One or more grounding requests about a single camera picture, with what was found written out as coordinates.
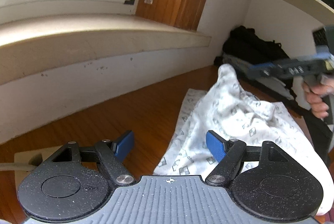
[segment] metal screw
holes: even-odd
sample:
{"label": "metal screw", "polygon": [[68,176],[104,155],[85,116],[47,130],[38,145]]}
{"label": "metal screw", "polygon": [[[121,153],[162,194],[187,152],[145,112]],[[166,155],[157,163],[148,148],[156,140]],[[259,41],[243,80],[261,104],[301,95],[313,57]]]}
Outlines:
{"label": "metal screw", "polygon": [[212,175],[208,178],[209,182],[212,183],[222,183],[225,182],[225,177],[221,175]]}
{"label": "metal screw", "polygon": [[134,180],[135,180],[135,178],[133,178],[131,175],[127,175],[127,174],[120,175],[116,179],[116,181],[118,183],[121,183],[121,184],[124,184],[124,185],[132,183]]}

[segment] crosshair logo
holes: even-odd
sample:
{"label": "crosshair logo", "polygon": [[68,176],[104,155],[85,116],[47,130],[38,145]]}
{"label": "crosshair logo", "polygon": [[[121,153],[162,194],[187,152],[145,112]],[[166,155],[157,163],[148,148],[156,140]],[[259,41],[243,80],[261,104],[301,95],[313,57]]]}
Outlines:
{"label": "crosshair logo", "polygon": [[169,179],[165,180],[164,182],[167,182],[167,183],[171,184],[171,183],[177,182],[177,181],[170,177]]}

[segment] white wall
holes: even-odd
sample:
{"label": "white wall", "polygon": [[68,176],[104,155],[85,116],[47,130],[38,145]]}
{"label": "white wall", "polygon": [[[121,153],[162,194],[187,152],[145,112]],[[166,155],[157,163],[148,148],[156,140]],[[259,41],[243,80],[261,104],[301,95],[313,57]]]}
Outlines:
{"label": "white wall", "polygon": [[88,61],[0,86],[0,143],[57,118],[193,69],[211,65],[250,0],[207,0],[198,31],[208,48],[144,52]]}
{"label": "white wall", "polygon": [[[244,21],[254,28],[260,38],[282,43],[282,48],[291,57],[315,53],[312,31],[322,24],[282,0],[252,0]],[[301,88],[302,78],[295,78],[294,91],[300,106],[309,109]]]}

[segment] triangular cutout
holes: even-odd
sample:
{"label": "triangular cutout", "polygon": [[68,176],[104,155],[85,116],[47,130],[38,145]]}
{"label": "triangular cutout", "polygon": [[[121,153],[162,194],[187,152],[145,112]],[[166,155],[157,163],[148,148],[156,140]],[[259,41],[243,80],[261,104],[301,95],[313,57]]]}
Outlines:
{"label": "triangular cutout", "polygon": [[72,150],[71,148],[64,149],[52,162],[70,162],[72,161]]}
{"label": "triangular cutout", "polygon": [[288,161],[274,147],[269,148],[268,160],[271,161],[271,162],[287,162]]}

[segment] patterned fabric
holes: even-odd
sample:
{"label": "patterned fabric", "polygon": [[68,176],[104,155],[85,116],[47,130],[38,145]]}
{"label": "patterned fabric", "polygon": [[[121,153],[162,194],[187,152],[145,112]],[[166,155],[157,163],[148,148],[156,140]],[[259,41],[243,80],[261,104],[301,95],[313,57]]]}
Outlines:
{"label": "patterned fabric", "polygon": [[[209,92],[188,90],[172,140],[154,174],[200,174],[205,179],[218,164],[206,146],[208,130],[251,146],[261,146],[266,140],[275,142],[322,184],[324,199],[318,214],[332,207],[334,185],[330,173],[283,103],[260,101],[244,91],[228,64],[219,68],[218,81]],[[245,163],[243,171],[257,165]]]}

